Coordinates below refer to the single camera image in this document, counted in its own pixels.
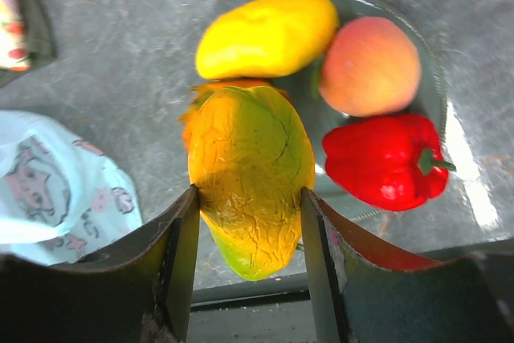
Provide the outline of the yellow mango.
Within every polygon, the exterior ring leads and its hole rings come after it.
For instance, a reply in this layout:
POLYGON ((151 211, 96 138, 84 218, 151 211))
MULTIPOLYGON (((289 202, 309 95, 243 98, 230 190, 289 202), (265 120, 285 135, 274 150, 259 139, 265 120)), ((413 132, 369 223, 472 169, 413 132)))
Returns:
POLYGON ((320 56, 338 27, 330 0, 254 0, 209 25, 195 66, 207 80, 288 76, 320 56))

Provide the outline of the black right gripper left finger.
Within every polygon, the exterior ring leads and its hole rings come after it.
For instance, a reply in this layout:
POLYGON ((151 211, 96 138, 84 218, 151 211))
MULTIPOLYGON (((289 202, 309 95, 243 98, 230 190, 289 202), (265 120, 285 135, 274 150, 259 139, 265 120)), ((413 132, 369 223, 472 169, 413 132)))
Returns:
POLYGON ((199 236, 198 190, 75 263, 1 257, 3 342, 184 342, 199 236))

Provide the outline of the grey round plate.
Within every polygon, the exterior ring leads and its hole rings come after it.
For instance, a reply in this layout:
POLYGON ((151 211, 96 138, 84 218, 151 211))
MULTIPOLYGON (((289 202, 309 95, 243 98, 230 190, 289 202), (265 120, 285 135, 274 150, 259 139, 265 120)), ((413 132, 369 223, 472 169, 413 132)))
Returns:
POLYGON ((446 83, 441 67, 413 24, 382 0, 330 0, 341 31, 328 62, 309 65, 273 84, 286 90, 304 124, 316 159, 315 191, 346 218, 380 210, 353 197, 325 172, 323 137, 331 130, 381 114, 427 117, 444 134, 446 83))

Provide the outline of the floral orange folded cloth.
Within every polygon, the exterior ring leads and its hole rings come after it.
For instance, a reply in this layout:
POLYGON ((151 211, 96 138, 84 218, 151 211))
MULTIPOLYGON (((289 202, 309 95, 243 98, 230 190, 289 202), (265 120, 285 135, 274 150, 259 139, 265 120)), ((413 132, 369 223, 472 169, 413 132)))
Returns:
POLYGON ((25 23, 18 0, 1 0, 1 69, 26 71, 31 67, 25 23))

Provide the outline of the green orange mango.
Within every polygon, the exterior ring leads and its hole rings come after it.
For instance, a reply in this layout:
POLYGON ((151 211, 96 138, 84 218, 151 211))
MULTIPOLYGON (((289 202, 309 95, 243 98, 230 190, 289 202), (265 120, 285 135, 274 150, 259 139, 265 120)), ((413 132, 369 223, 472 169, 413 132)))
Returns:
POLYGON ((292 104, 269 86, 223 88, 201 106, 187 155, 200 214, 227 265, 250 281, 285 268, 302 235, 301 190, 315 182, 292 104))

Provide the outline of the dark green folded cloth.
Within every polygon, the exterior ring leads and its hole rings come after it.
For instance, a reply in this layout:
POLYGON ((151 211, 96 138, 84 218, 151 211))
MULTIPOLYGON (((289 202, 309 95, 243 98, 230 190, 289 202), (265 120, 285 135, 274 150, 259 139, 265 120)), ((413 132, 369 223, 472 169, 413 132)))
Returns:
POLYGON ((50 20, 41 0, 18 0, 21 15, 25 22, 28 43, 28 58, 31 67, 28 70, 1 70, 1 87, 22 75, 45 67, 57 59, 57 47, 51 30, 50 20))

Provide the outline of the light blue plastic bag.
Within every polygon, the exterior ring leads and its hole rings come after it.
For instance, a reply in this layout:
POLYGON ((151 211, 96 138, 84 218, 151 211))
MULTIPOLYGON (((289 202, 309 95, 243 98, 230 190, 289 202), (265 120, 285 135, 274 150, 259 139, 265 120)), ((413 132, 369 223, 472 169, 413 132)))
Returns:
POLYGON ((1 112, 1 252, 74 263, 141 227, 132 179, 49 117, 1 112))

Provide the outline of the orange pineapple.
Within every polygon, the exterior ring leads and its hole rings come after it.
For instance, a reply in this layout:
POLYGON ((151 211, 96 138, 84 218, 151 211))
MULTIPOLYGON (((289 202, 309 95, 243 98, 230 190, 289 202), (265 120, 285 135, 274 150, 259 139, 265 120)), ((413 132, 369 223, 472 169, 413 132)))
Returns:
POLYGON ((210 98, 212 94, 215 92, 226 88, 226 87, 238 87, 243 89, 260 87, 260 86, 269 86, 272 89, 279 92, 279 94, 289 100, 288 93, 280 88, 274 87, 271 83, 266 80, 260 79, 232 79, 232 80, 216 80, 212 82, 207 82, 204 84, 198 84, 193 86, 190 91, 196 92, 196 96, 193 98, 190 106, 186 110, 184 114, 180 116, 178 119, 179 123, 184 124, 184 128, 182 131, 182 143, 185 147, 186 152, 189 152, 190 147, 190 138, 192 135, 192 131, 195 126, 195 121, 198 119, 198 114, 201 106, 210 98))

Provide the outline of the peach fruit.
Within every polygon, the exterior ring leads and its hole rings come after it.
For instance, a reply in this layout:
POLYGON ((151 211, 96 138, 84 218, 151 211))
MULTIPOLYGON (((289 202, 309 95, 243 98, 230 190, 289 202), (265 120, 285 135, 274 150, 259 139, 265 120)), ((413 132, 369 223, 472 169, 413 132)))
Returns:
POLYGON ((397 112, 422 77, 418 49, 387 18, 362 16, 337 33, 320 69, 318 91, 334 110, 355 117, 397 112))

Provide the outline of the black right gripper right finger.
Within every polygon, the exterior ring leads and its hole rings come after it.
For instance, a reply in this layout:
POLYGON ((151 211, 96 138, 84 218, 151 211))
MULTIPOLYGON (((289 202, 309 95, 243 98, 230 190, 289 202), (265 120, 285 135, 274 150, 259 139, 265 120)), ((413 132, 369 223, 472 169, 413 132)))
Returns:
POLYGON ((308 288, 320 342, 510 342, 513 242, 417 255, 301 193, 308 288))

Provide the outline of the red bell pepper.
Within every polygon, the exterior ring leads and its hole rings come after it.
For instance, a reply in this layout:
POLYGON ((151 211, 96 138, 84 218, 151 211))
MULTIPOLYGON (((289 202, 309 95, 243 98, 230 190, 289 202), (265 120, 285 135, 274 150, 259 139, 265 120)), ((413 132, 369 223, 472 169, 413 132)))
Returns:
POLYGON ((404 211, 438 197, 456 167, 444 160, 432 121, 418 114, 375 116, 322 140, 326 174, 353 197, 404 211))

